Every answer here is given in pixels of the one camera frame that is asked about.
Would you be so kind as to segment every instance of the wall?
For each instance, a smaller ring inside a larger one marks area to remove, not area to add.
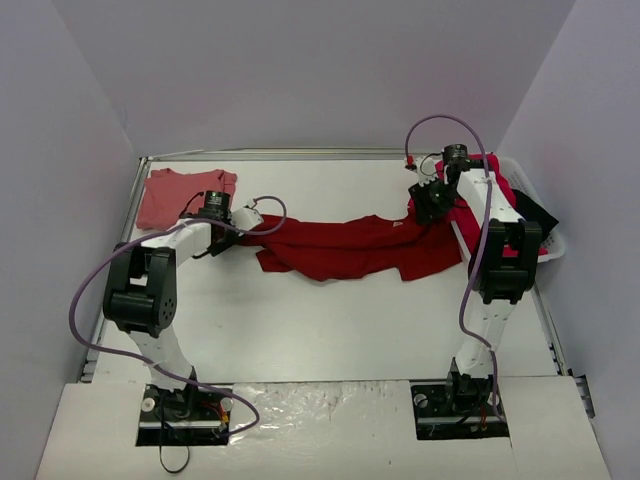
[[[69,301],[119,235],[136,162],[48,0],[0,2],[0,65],[0,478],[27,479],[84,355]]]
[[[540,281],[616,479],[640,478],[638,22],[635,0],[577,2],[500,146],[567,236]]]
[[[400,146],[438,111],[495,149],[573,3],[54,0],[139,155]]]

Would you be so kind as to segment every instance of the purple cable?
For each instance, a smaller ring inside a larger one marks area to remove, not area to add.
[[[133,353],[133,352],[127,352],[126,350],[120,350],[117,348],[109,348],[109,347],[103,347],[101,345],[97,345],[95,343],[91,343],[90,341],[86,340],[84,337],[82,337],[82,335],[80,335],[80,332],[78,331],[78,326],[76,325],[76,309],[78,307],[78,302],[80,301],[80,297],[82,296],[82,294],[84,293],[84,291],[87,289],[87,287],[89,286],[89,284],[91,283],[91,281],[98,275],[98,273],[100,273],[100,271],[102,271],[102,269],[104,267],[106,267],[107,265],[109,265],[116,257],[118,257],[119,255],[122,255],[125,251],[129,250],[132,247],[135,247],[137,245],[140,245],[143,242],[146,242],[147,240],[151,240],[153,238],[158,238],[158,237],[163,237],[165,235],[170,235],[173,232],[176,232],[184,227],[186,227],[187,225],[193,225],[196,223],[209,223],[211,225],[215,225],[217,227],[222,227],[225,228],[227,230],[231,230],[232,232],[236,232],[236,233],[243,233],[245,235],[254,235],[254,236],[260,236],[260,235],[269,235],[273,232],[275,232],[276,230],[280,229],[280,227],[282,227],[282,225],[284,225],[285,220],[287,219],[287,207],[284,204],[284,202],[282,200],[280,200],[278,197],[274,197],[271,195],[265,195],[262,197],[257,197],[254,199],[254,201],[256,203],[262,201],[262,200],[274,200],[276,202],[278,202],[280,204],[280,206],[282,207],[282,218],[280,219],[280,222],[273,228],[269,229],[269,230],[263,230],[263,231],[252,231],[252,230],[241,230],[239,228],[233,227],[231,225],[227,225],[226,223],[222,223],[216,220],[209,220],[207,218],[194,218],[191,220],[187,220],[184,223],[181,223],[180,225],[176,225],[174,227],[171,227],[169,230],[165,231],[165,232],[157,232],[157,233],[150,233],[149,235],[145,235],[143,237],[137,238],[136,240],[133,240],[129,243],[126,243],[124,245],[122,245],[121,247],[119,247],[118,249],[114,250],[111,255],[109,255],[100,265],[98,265],[91,273],[89,273],[89,275],[87,275],[87,278],[85,278],[82,283],[80,284],[80,286],[78,287],[78,290],[76,291],[76,293],[73,295],[73,298],[71,299],[71,305],[69,306],[69,329],[71,330],[71,334],[73,335],[73,337],[82,345],[84,345],[87,348],[90,348],[92,350],[97,350],[98,352],[103,352],[103,353],[111,353],[114,355],[121,355],[123,357],[131,357],[131,358],[135,358],[136,360],[140,360],[144,363],[146,363],[147,365],[151,365],[152,368],[156,369],[158,372],[162,373],[163,375],[169,377],[169,378],[173,378],[174,380],[177,380],[179,382],[185,382],[189,385],[193,385],[194,387],[197,388],[203,388],[204,390],[208,390],[210,392],[213,393],[217,393],[220,395],[224,395],[226,397],[230,397],[233,398],[237,401],[239,401],[240,403],[246,405],[249,410],[251,410],[253,412],[253,414],[255,415],[255,420],[251,423],[248,423],[247,425],[244,425],[242,427],[238,427],[233,431],[227,432],[225,434],[223,434],[223,436],[229,437],[231,435],[235,435],[236,433],[240,433],[240,432],[244,432],[245,430],[249,430],[250,428],[256,426],[258,424],[258,422],[260,422],[260,412],[258,412],[258,409],[256,407],[254,407],[251,402],[249,402],[248,400],[242,398],[240,395],[236,395],[235,393],[232,392],[228,392],[226,390],[222,390],[216,387],[212,387],[211,385],[207,385],[206,383],[200,383],[196,380],[191,380],[189,378],[185,378],[185,377],[181,377],[180,375],[176,375],[173,372],[169,372],[167,370],[165,370],[164,368],[158,366],[158,365],[152,365],[153,362],[151,361],[150,358],[145,357],[144,355],[140,355],[138,353]]]
[[[466,128],[469,133],[473,136],[476,143],[478,144],[478,148],[480,149],[480,153],[482,154],[482,163],[484,165],[484,174],[485,177],[489,178],[489,161],[487,160],[487,153],[484,149],[484,145],[482,144],[482,140],[475,132],[471,125],[469,125],[464,120],[461,120],[452,115],[446,114],[436,114],[429,115],[428,117],[424,117],[418,120],[410,129],[409,133],[407,133],[407,138],[404,141],[404,154],[408,158],[409,157],[409,139],[411,138],[411,134],[413,131],[421,124],[428,120],[433,120],[434,118],[446,118],[448,120],[453,120],[454,122],[459,123],[464,128]],[[487,234],[489,233],[489,219],[490,219],[490,211],[491,211],[491,193],[493,192],[492,182],[487,182],[487,200],[484,209],[484,219],[482,223],[482,229],[480,230],[480,243],[478,244],[478,256],[476,257],[475,262],[473,263],[473,268],[471,269],[471,274],[469,275],[469,282],[467,283],[467,288],[464,290],[464,294],[462,295],[462,302],[460,303],[460,313],[458,315],[458,324],[460,325],[460,330],[465,335],[468,335],[472,338],[475,338],[480,343],[485,345],[489,349],[489,354],[491,355],[491,363],[493,364],[493,413],[501,422],[506,423],[506,419],[500,415],[498,411],[498,360],[496,358],[496,352],[493,351],[493,347],[491,344],[482,336],[478,335],[475,332],[472,332],[464,325],[464,312],[467,309],[467,303],[469,302],[469,296],[471,295],[471,290],[473,285],[476,282],[476,278],[478,276],[478,270],[480,269],[480,264],[482,263],[482,256],[484,255],[484,247],[487,244]]]

